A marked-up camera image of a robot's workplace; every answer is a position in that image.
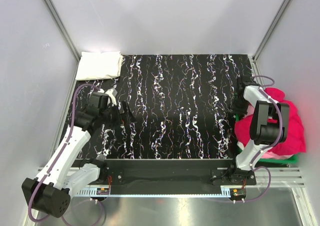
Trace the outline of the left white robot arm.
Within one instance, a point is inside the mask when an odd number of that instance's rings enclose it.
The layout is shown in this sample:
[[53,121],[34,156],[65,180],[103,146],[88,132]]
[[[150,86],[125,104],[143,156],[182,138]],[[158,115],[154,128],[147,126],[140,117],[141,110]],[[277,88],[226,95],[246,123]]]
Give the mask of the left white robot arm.
[[71,122],[63,140],[41,171],[33,179],[26,178],[22,183],[28,216],[33,222],[38,222],[32,215],[33,210],[60,218],[71,199],[85,186],[92,182],[103,184],[110,179],[104,159],[89,160],[71,176],[68,172],[79,152],[101,126],[113,129],[136,121],[127,102],[117,104],[114,88],[106,92],[93,92],[87,104],[77,111],[80,90],[81,87],[78,87],[74,93]]

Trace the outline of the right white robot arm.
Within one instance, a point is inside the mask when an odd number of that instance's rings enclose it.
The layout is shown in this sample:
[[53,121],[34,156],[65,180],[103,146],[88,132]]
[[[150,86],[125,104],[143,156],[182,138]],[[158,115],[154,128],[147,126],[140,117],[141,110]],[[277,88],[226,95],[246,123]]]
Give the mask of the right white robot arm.
[[244,76],[236,81],[232,113],[244,115],[249,105],[254,107],[254,112],[250,140],[227,171],[228,181],[235,185],[253,176],[254,166],[265,152],[286,141],[290,118],[290,106],[273,99],[261,85]]

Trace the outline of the white Coca-Cola t-shirt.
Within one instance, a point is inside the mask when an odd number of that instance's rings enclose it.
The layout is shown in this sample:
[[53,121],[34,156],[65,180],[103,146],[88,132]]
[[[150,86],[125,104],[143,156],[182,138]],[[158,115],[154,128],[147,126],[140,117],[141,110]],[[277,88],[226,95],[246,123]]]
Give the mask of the white Coca-Cola t-shirt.
[[104,80],[120,77],[123,56],[115,52],[82,52],[76,81]]

